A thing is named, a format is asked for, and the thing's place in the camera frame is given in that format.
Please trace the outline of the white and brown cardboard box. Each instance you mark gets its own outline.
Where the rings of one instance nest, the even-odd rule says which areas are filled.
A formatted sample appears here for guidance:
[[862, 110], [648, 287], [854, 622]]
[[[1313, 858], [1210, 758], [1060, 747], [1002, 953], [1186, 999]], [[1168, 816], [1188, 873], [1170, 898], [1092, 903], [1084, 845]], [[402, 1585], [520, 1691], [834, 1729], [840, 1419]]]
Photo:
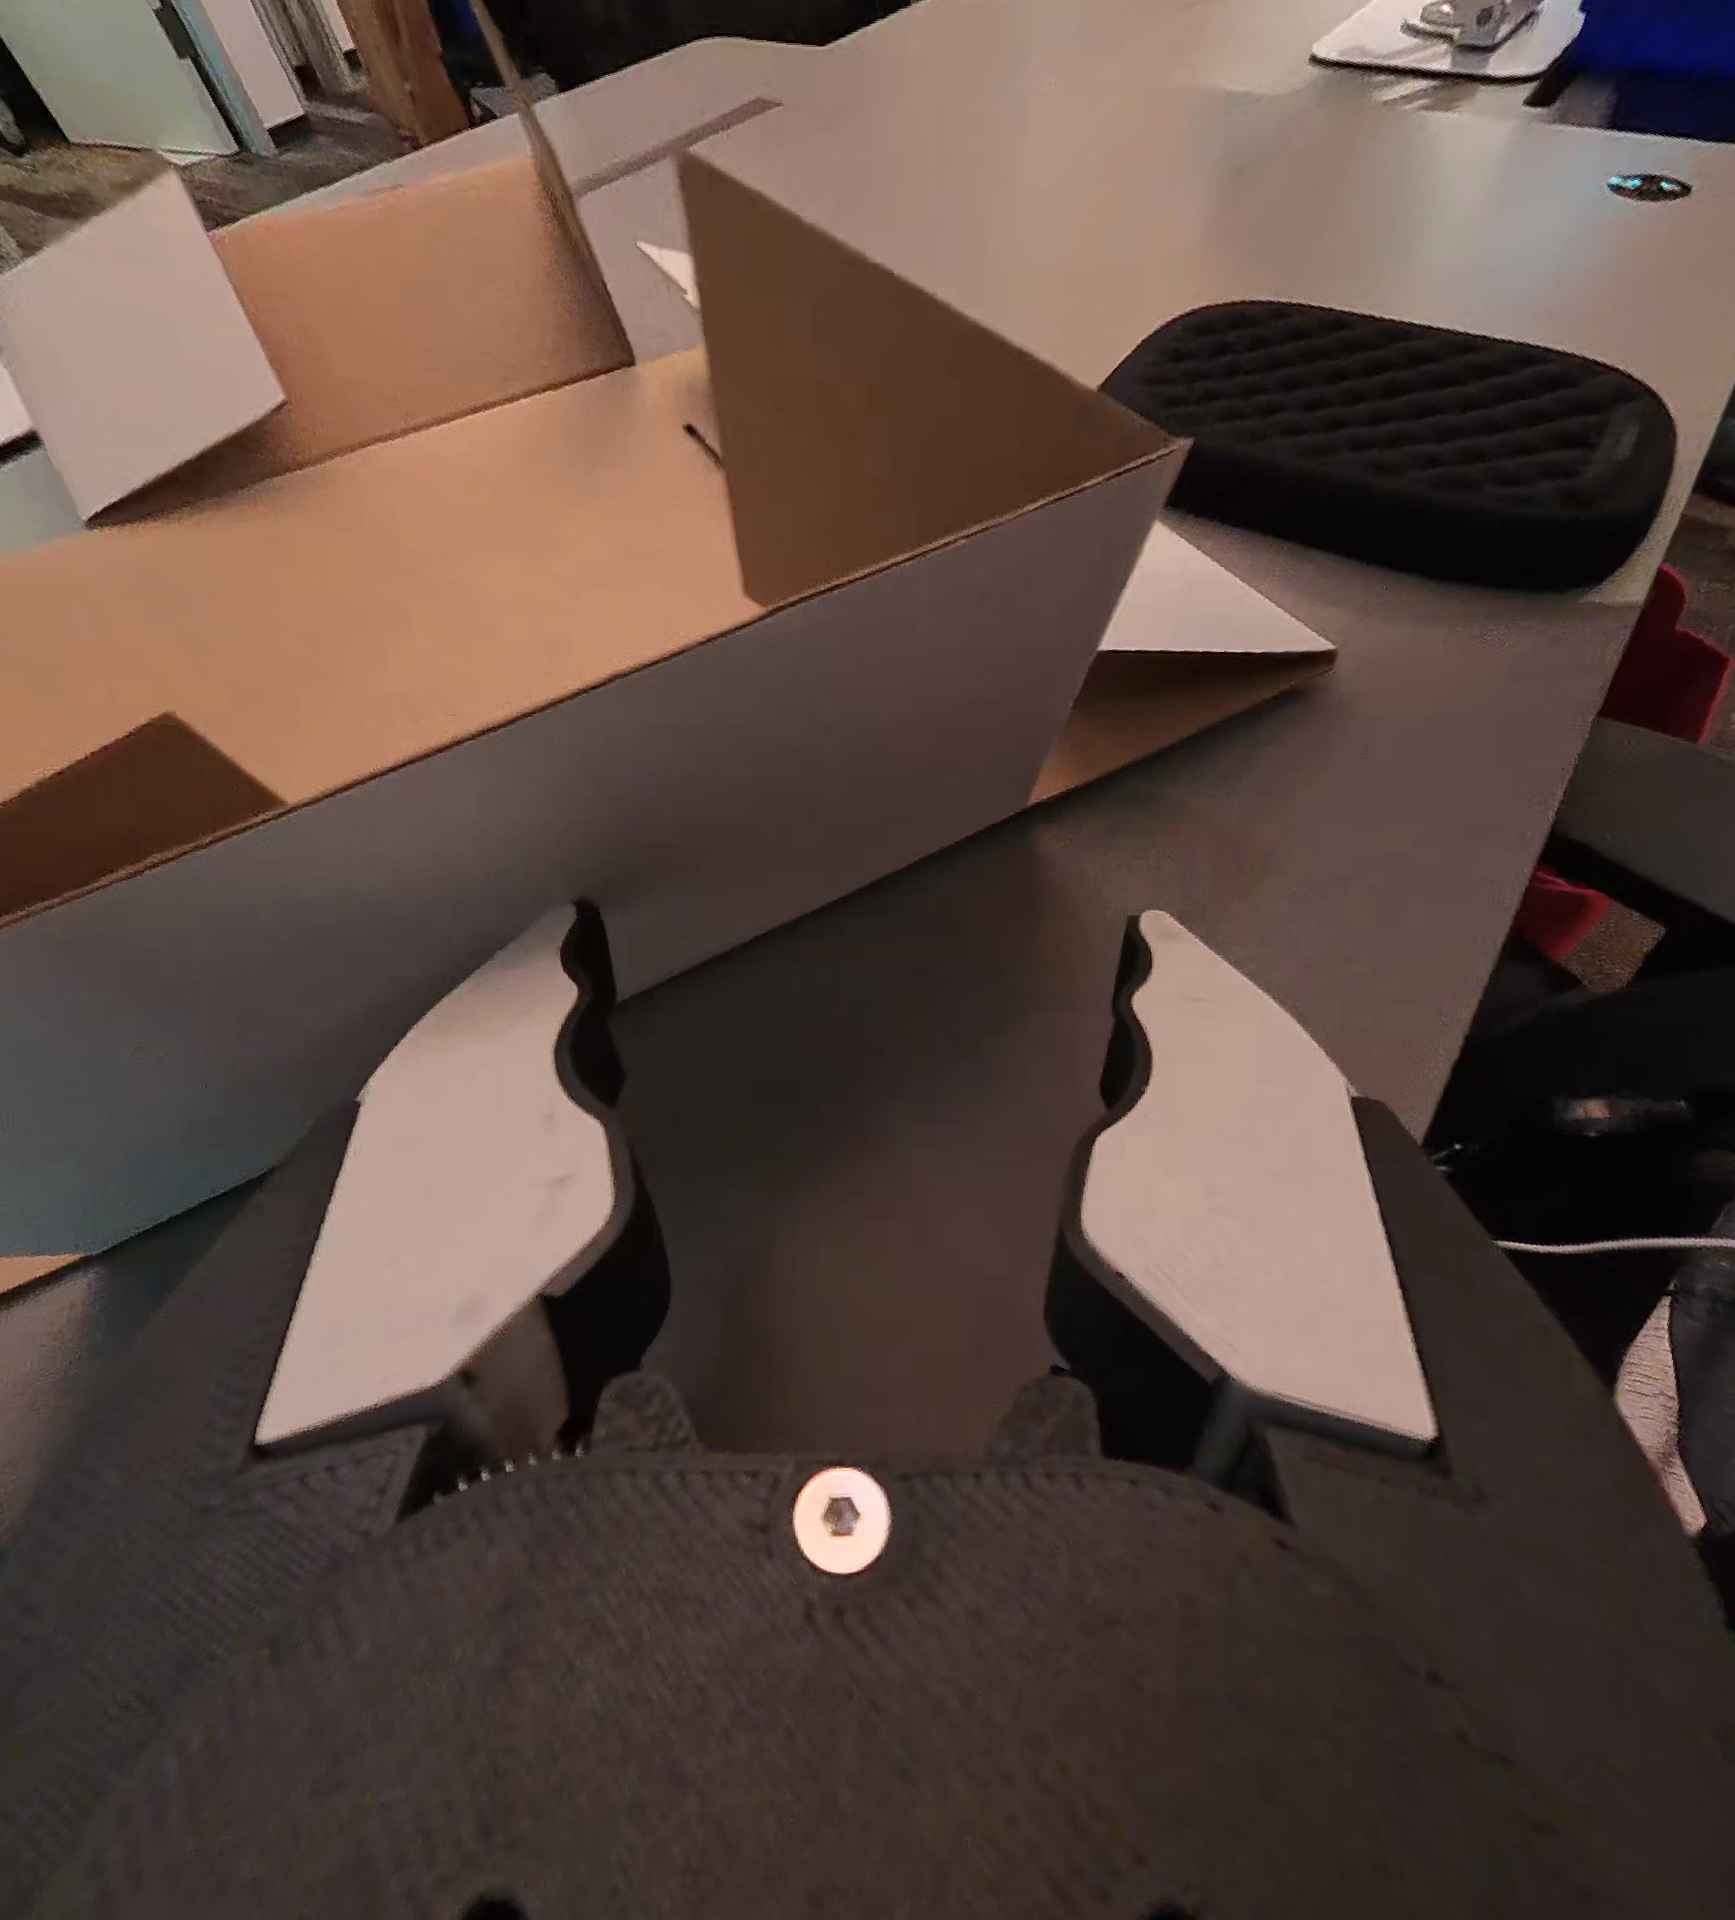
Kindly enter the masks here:
[[1184, 453], [860, 249], [820, 89], [672, 144], [636, 357], [508, 157], [0, 278], [0, 1293], [266, 1173], [548, 908], [626, 992], [1327, 673]]

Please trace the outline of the red fabric piece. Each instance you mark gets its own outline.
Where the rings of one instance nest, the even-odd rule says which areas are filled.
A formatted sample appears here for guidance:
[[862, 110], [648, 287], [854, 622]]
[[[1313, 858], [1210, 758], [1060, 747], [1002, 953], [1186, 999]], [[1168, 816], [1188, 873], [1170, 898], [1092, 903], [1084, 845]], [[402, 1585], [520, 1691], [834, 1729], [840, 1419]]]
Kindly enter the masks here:
[[[1689, 588], [1659, 566], [1599, 703], [1599, 718], [1703, 745], [1735, 676], [1735, 655], [1687, 624]], [[1565, 961], [1603, 920], [1609, 898], [1541, 861], [1511, 931], [1543, 960]]]

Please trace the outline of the blue fabric object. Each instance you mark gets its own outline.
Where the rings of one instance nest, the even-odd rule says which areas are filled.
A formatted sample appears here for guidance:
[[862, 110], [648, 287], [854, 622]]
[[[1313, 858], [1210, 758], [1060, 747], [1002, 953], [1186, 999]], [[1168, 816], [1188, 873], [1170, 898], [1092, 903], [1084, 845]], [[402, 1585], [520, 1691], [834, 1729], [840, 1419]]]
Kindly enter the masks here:
[[1569, 57], [1613, 132], [1735, 144], [1735, 2], [1583, 2]]

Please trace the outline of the wooden post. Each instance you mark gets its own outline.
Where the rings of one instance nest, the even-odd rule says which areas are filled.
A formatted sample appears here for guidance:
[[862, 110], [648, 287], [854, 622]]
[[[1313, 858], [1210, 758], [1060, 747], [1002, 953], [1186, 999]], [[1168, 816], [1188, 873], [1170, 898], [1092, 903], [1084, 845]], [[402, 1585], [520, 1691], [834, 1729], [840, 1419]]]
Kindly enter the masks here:
[[430, 2], [340, 2], [372, 104], [412, 147], [470, 130]]

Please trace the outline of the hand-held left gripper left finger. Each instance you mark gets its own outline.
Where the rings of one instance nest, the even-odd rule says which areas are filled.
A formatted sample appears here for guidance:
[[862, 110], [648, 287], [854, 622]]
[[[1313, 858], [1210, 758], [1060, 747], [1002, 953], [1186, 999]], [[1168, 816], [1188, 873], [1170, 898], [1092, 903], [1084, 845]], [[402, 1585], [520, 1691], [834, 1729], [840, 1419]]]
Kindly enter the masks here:
[[580, 1452], [666, 1321], [596, 903], [550, 910], [354, 1102], [256, 1449], [424, 1427], [476, 1467]]

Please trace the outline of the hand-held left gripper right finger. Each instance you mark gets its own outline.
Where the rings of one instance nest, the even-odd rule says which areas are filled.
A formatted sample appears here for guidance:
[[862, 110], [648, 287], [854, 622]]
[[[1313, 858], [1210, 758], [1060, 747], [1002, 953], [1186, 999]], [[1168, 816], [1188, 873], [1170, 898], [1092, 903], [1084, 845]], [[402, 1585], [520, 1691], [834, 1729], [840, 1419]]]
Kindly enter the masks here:
[[1274, 1433], [1405, 1466], [1441, 1444], [1355, 1091], [1158, 908], [1124, 925], [1044, 1317], [1114, 1461], [1270, 1482]]

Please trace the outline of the white cabinet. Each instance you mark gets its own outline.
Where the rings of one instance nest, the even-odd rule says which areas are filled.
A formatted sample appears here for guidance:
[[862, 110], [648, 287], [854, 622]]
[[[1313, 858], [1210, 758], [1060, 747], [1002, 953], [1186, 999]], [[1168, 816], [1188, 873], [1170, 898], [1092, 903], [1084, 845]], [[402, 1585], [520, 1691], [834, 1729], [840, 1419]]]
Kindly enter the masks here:
[[0, 38], [80, 145], [272, 155], [306, 120], [254, 2], [0, 2]]

